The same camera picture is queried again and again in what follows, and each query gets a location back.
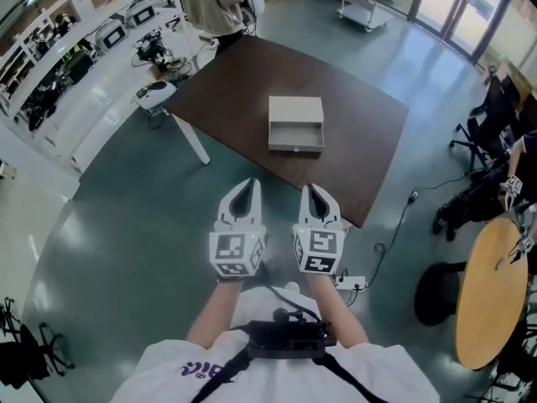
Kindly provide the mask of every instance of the white cart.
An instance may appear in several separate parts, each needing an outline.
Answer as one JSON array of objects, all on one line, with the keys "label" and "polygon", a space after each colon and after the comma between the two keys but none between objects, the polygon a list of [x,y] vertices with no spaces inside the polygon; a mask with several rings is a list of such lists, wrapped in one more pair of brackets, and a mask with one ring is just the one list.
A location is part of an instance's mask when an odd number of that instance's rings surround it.
[{"label": "white cart", "polygon": [[336,10],[340,18],[348,18],[360,24],[369,33],[383,27],[394,16],[377,5],[377,0],[341,0]]}]

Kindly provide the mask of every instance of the black strap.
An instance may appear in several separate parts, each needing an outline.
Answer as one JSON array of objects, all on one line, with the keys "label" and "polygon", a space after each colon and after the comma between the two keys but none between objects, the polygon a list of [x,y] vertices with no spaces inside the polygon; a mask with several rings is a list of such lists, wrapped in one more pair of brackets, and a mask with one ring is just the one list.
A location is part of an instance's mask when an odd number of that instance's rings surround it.
[{"label": "black strap", "polygon": [[348,384],[352,385],[354,388],[356,388],[362,395],[366,398],[369,403],[388,403],[386,400],[383,400],[379,397],[377,397],[375,394],[373,394],[370,390],[368,390],[365,386],[360,384],[354,376],[352,376],[349,372],[347,372],[338,362],[337,360],[330,355],[329,353],[325,353],[320,359],[314,359],[313,362],[317,364],[318,366],[324,366],[327,369],[329,369],[335,376],[337,376],[340,379],[343,379]]},{"label": "black strap", "polygon": [[[366,398],[369,403],[388,403],[386,400],[377,397],[365,386],[360,384],[360,382],[358,382],[349,372],[347,372],[329,353],[325,353],[322,358],[313,359],[312,361],[318,366],[326,367],[335,376],[352,385]],[[242,349],[237,355],[235,355],[235,357],[230,359],[224,365],[224,367],[222,367],[222,370],[210,378],[205,385],[201,387],[200,392],[198,392],[191,403],[201,403],[209,395],[218,390],[220,385],[230,382],[231,379],[233,379],[237,374],[246,370],[251,362],[252,359],[248,356],[247,349]]]},{"label": "black strap", "polygon": [[246,370],[251,362],[252,359],[249,357],[247,349],[241,349],[235,357],[230,359],[224,367],[222,367],[222,370],[210,378],[205,385],[201,387],[200,392],[194,397],[194,400],[191,403],[201,403],[209,395],[218,390],[220,385],[230,382],[234,376]]}]

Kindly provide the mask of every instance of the power strip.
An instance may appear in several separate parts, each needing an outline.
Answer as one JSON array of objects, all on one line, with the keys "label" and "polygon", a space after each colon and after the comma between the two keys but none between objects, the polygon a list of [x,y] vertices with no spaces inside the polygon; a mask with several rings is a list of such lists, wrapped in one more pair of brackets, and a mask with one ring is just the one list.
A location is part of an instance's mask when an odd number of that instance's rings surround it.
[{"label": "power strip", "polygon": [[338,276],[336,277],[336,288],[338,290],[364,290],[367,286],[364,276]]}]

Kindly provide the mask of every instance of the chair base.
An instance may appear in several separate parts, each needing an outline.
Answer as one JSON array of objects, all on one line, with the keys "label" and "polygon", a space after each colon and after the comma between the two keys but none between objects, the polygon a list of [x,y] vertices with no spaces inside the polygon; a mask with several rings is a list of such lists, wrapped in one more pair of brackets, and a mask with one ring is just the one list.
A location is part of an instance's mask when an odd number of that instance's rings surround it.
[{"label": "chair base", "polygon": [[486,169],[487,161],[485,159],[485,154],[479,149],[477,145],[472,142],[472,138],[470,137],[470,134],[465,130],[465,128],[461,124],[457,124],[457,126],[455,127],[455,131],[459,132],[461,130],[467,138],[467,142],[453,139],[450,142],[450,148],[453,148],[456,144],[459,144],[470,149],[470,168],[468,169],[467,175],[470,175],[474,171],[476,157],[478,157],[479,161],[481,161],[483,168]]},{"label": "chair base", "polygon": [[[52,340],[50,342],[47,342],[47,339],[44,336],[44,330],[46,328],[48,328],[53,334]],[[70,363],[67,360],[61,359],[54,352],[54,345],[56,343],[56,340],[58,338],[62,338],[63,335],[54,333],[52,329],[44,322],[41,322],[39,324],[39,332],[41,333],[41,339],[43,341],[43,345],[40,347],[43,355],[49,358],[50,362],[52,363],[52,367],[54,367],[55,372],[59,376],[65,376],[65,371],[58,369],[58,365],[56,363],[62,365],[63,367],[69,370],[73,370],[75,368],[75,365],[73,363]]]}]

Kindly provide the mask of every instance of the white box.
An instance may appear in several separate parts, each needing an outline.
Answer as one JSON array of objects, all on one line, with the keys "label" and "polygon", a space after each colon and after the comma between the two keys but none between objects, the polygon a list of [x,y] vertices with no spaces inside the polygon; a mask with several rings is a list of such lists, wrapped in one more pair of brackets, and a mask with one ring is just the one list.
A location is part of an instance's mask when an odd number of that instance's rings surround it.
[{"label": "white box", "polygon": [[325,146],[324,121],[320,97],[270,97],[268,148],[321,152]]}]

